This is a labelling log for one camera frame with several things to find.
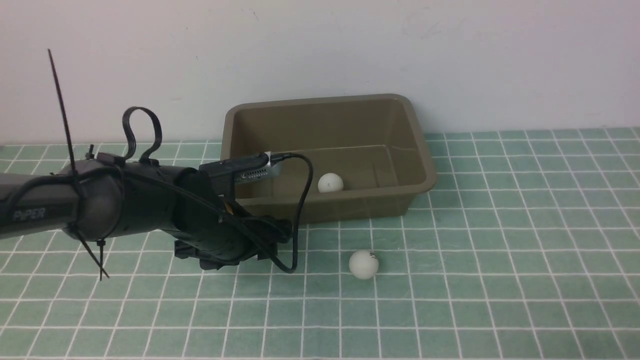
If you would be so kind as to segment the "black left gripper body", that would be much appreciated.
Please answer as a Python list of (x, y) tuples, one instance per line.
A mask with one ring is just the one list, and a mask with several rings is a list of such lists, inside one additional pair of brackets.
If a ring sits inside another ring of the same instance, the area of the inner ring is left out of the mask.
[(235, 186), (215, 185), (203, 172), (183, 173), (174, 184), (213, 204), (217, 211), (183, 196), (176, 198), (173, 210), (174, 256), (178, 259), (197, 259), (205, 271), (219, 270), (227, 265), (256, 256), (265, 260), (268, 255), (230, 221), (233, 218), (245, 231), (253, 231), (265, 248), (278, 253), (278, 244), (286, 244), (293, 235), (288, 219), (254, 216), (235, 199)]

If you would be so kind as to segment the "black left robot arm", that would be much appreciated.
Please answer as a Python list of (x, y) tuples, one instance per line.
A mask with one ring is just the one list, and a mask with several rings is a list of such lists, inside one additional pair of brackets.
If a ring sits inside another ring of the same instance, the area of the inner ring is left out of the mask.
[[(257, 257), (284, 272), (298, 264), (301, 206), (293, 219), (253, 215), (235, 199), (238, 183), (260, 180), (272, 165), (269, 153), (193, 167), (126, 162), (99, 153), (59, 174), (1, 175), (1, 237), (63, 230), (84, 244), (160, 230), (174, 238), (174, 256), (197, 259), (204, 271), (236, 266)], [(278, 258), (278, 245), (292, 242), (292, 264)]]

